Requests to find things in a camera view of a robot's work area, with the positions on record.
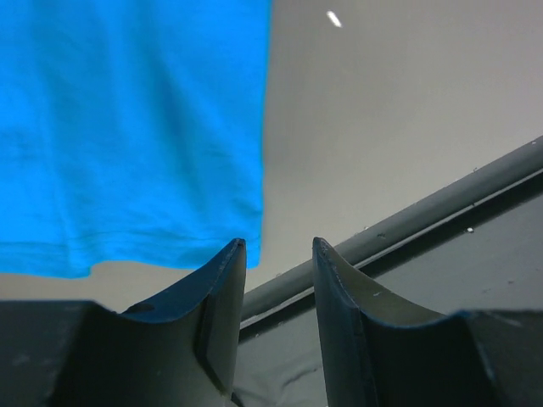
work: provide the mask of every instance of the small white speck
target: small white speck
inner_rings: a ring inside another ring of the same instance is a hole
[[[336,15],[336,13],[334,13],[333,11],[327,11],[326,15],[328,16],[330,21],[332,21],[332,24],[334,24],[336,27],[342,26],[341,21],[339,21],[339,18]]]

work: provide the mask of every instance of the blue t-shirt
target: blue t-shirt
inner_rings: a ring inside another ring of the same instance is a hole
[[[0,0],[0,271],[256,266],[271,0]]]

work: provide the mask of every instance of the white surface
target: white surface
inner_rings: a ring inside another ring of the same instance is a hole
[[[276,0],[247,289],[310,258],[314,236],[339,243],[543,134],[542,40],[540,0]],[[2,275],[0,298],[122,309],[179,276],[131,263],[77,282]]]

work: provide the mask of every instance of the metal bar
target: metal bar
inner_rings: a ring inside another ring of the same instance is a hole
[[[340,243],[335,249],[351,264],[361,263],[444,218],[532,176],[541,169],[543,169],[543,137],[440,189],[367,231]],[[242,321],[258,321],[261,319],[257,317],[258,315],[265,314],[271,309],[281,309],[292,297],[307,292],[306,290],[313,285],[311,268],[311,261],[307,260],[246,293]]]

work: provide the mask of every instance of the blue fabric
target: blue fabric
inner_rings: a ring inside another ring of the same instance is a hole
[[[0,271],[260,252],[271,0],[0,0]]]

